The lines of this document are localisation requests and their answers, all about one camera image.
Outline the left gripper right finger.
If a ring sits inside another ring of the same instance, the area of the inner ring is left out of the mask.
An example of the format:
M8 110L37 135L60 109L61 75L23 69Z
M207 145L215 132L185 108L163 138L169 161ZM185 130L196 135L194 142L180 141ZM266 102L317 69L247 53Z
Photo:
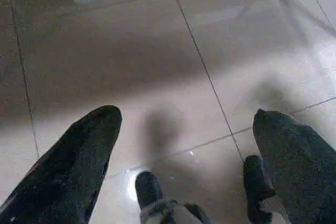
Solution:
M259 109L253 134L291 223L335 223L335 150L310 126Z

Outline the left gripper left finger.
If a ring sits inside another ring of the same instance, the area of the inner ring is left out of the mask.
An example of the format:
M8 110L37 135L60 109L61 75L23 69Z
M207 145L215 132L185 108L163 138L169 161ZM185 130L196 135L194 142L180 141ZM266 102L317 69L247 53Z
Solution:
M112 105L74 122L1 205L1 223L88 223L121 123Z

